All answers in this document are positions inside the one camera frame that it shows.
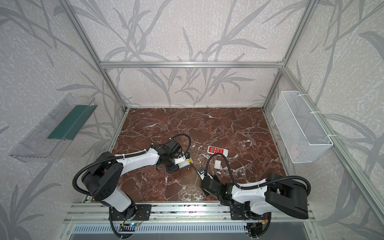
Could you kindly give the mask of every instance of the teal sheet in tray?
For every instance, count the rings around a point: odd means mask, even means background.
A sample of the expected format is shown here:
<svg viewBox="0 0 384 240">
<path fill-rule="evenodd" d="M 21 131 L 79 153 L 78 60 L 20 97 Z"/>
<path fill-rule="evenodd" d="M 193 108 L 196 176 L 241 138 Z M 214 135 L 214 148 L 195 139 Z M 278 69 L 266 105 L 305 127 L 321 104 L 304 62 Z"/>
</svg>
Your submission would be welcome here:
<svg viewBox="0 0 384 240">
<path fill-rule="evenodd" d="M 96 107 L 97 105 L 76 105 L 51 132 L 48 139 L 63 139 L 65 137 L 66 140 L 73 140 Z"/>
</svg>

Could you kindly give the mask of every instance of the red marble surface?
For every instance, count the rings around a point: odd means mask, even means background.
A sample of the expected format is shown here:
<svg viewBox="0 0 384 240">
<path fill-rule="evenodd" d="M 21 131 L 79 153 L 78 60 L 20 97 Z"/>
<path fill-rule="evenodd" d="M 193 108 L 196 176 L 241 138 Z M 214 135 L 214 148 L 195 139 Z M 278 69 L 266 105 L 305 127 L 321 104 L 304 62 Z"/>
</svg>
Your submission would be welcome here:
<svg viewBox="0 0 384 240">
<path fill-rule="evenodd" d="M 261 108 L 158 108 L 130 109 L 112 154 L 136 152 L 151 143 L 186 133 L 192 139 L 190 154 L 196 168 L 207 163 L 209 145 L 229 150 L 228 161 L 238 183 L 255 182 L 274 172 L 285 175 Z M 186 137 L 176 140 L 185 149 Z M 222 170 L 213 168 L 222 161 Z M 209 173 L 222 183 L 230 182 L 225 161 L 211 160 Z M 197 172 L 187 166 L 167 173 L 164 165 L 147 166 L 126 173 L 118 186 L 136 202 L 204 201 Z"/>
</svg>

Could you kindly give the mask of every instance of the white mesh basket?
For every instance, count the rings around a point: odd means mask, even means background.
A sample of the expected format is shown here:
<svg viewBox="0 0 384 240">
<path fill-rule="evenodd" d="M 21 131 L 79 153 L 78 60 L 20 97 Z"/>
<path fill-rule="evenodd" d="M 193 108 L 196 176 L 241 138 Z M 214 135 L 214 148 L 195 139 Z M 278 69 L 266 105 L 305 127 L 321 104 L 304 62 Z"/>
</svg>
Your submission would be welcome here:
<svg viewBox="0 0 384 240">
<path fill-rule="evenodd" d="M 293 163 L 313 162 L 333 145 L 298 91 L 282 91 L 272 116 Z"/>
</svg>

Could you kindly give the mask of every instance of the wall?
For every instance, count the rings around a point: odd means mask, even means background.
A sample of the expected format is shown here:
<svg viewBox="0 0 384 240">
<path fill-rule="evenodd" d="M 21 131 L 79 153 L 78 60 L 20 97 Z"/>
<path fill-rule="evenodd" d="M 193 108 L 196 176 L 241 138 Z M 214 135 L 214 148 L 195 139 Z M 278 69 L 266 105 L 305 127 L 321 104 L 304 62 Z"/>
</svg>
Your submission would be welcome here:
<svg viewBox="0 0 384 240">
<path fill-rule="evenodd" d="M 72 177 L 105 149 L 122 115 L 57 6 L 0 3 L 0 239 L 54 239 L 68 207 L 84 198 Z M 68 93 L 94 96 L 98 107 L 63 157 L 23 163 L 8 156 Z"/>
<path fill-rule="evenodd" d="M 288 68 L 384 196 L 384 2 L 329 3 L 316 7 Z M 275 94 L 292 90 L 284 79 L 279 87 Z M 313 184 L 308 200 L 325 239 L 384 239 L 384 229 L 332 150 L 313 163 L 292 164 L 278 145 L 290 173 Z"/>
<path fill-rule="evenodd" d="M 103 61 L 281 61 L 307 5 L 306 0 L 70 2 Z M 277 72 L 205 71 L 112 69 L 109 75 L 128 106 L 262 106 Z"/>
</svg>

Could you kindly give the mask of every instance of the red and white remote control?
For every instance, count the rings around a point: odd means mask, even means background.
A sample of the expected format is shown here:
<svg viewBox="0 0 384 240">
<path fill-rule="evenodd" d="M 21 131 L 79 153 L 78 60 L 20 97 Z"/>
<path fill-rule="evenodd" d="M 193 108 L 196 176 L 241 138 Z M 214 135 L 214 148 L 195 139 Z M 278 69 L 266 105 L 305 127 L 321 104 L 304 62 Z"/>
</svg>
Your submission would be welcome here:
<svg viewBox="0 0 384 240">
<path fill-rule="evenodd" d="M 228 157 L 228 149 L 224 149 L 224 148 L 220 148 L 220 147 L 208 146 L 207 153 L 209 153 L 209 154 L 221 153 L 225 157 Z"/>
</svg>

